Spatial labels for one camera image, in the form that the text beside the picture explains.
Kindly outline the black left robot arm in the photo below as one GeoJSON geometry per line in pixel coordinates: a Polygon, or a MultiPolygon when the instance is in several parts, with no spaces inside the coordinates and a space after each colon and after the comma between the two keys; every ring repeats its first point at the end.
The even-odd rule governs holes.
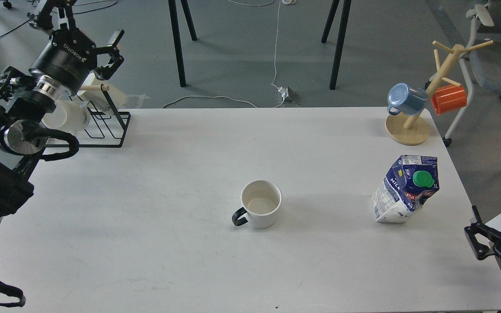
{"type": "Polygon", "coordinates": [[[69,131],[47,127],[43,118],[57,102],[82,90],[89,74],[108,80],[124,62],[116,30],[97,47],[76,25],[74,0],[40,0],[27,23],[48,34],[48,44],[28,73],[8,66],[0,72],[0,218],[15,214],[32,196],[37,164],[73,157],[80,143],[69,131]]]}

